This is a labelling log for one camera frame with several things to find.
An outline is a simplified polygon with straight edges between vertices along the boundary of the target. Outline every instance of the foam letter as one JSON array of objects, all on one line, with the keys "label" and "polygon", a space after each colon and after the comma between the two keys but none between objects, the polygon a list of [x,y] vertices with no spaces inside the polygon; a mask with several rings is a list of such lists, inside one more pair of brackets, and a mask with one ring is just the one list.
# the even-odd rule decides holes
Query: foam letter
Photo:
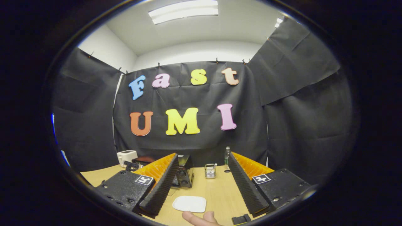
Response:
[{"label": "foam letter", "polygon": [[158,88],[158,87],[166,88],[170,85],[170,83],[169,83],[170,75],[168,75],[168,74],[159,74],[155,78],[156,79],[152,83],[152,86],[155,88]]},{"label": "foam letter", "polygon": [[221,111],[222,115],[222,126],[221,130],[236,129],[237,125],[233,123],[232,113],[230,109],[233,107],[231,104],[218,105],[218,109]]},{"label": "foam letter", "polygon": [[197,127],[197,112],[198,108],[190,107],[186,110],[182,118],[176,109],[167,110],[166,114],[168,115],[168,130],[166,131],[166,134],[175,135],[177,132],[174,129],[174,126],[176,126],[177,131],[182,134],[186,125],[187,134],[199,134],[200,129]]},{"label": "foam letter", "polygon": [[206,72],[204,69],[195,69],[194,71],[191,72],[191,77],[190,79],[191,84],[193,85],[202,85],[207,82],[207,77],[205,76]]},{"label": "foam letter", "polygon": [[234,74],[237,74],[237,72],[236,72],[236,71],[232,71],[231,68],[226,68],[225,70],[222,71],[222,74],[225,74],[226,82],[227,82],[229,85],[233,85],[233,86],[234,86],[234,85],[237,85],[237,84],[239,83],[239,80],[234,79],[234,77],[233,77],[233,75],[234,75]]},{"label": "foam letter", "polygon": [[128,85],[131,87],[131,91],[133,91],[133,100],[136,100],[138,97],[144,94],[144,92],[140,90],[144,88],[144,83],[142,82],[143,80],[145,80],[145,76],[141,75]]},{"label": "foam letter", "polygon": [[146,111],[144,112],[144,117],[145,117],[145,127],[144,129],[139,129],[138,128],[138,119],[141,116],[140,112],[133,112],[130,114],[131,118],[131,132],[133,132],[134,135],[136,136],[145,136],[151,131],[151,116],[154,113],[152,111]]}]

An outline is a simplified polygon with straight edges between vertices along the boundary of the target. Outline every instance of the white box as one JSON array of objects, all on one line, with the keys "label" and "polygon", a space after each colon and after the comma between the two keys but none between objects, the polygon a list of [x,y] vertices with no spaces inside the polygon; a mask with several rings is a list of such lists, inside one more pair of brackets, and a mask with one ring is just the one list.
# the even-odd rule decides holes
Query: white box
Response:
[{"label": "white box", "polygon": [[133,150],[126,150],[117,153],[117,158],[119,159],[119,163],[121,167],[126,167],[124,165],[124,161],[131,162],[132,159],[138,158],[137,152]]}]

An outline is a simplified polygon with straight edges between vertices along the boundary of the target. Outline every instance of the pink letter i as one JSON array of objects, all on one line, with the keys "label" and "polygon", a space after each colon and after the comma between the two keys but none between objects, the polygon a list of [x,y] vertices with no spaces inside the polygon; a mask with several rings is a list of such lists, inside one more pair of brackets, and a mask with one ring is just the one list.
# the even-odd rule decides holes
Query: pink letter i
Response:
[{"label": "pink letter i", "polygon": [[236,129],[237,125],[233,123],[232,113],[230,109],[233,107],[231,104],[218,105],[218,109],[221,111],[222,115],[222,126],[221,130]]}]

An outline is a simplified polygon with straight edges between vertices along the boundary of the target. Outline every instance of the white wall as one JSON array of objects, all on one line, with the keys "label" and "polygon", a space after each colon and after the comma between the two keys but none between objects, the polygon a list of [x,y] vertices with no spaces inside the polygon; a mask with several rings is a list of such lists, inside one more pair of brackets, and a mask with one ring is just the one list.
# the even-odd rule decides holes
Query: white wall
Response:
[{"label": "white wall", "polygon": [[79,46],[82,51],[106,64],[125,72],[131,71],[137,55],[126,46],[107,25],[103,25],[89,35]]},{"label": "white wall", "polygon": [[248,62],[261,45],[240,41],[202,41],[174,45],[143,54],[137,58],[131,71],[161,65],[195,61]]}]

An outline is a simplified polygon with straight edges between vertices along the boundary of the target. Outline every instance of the white ceiling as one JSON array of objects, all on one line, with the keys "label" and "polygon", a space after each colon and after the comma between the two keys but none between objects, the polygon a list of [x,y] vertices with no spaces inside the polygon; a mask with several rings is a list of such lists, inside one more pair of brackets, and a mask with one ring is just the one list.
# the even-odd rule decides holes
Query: white ceiling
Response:
[{"label": "white ceiling", "polygon": [[218,16],[195,16],[155,25],[148,12],[181,0],[148,0],[107,22],[133,52],[150,51],[195,41],[243,41],[263,44],[281,15],[257,0],[218,0]]}]

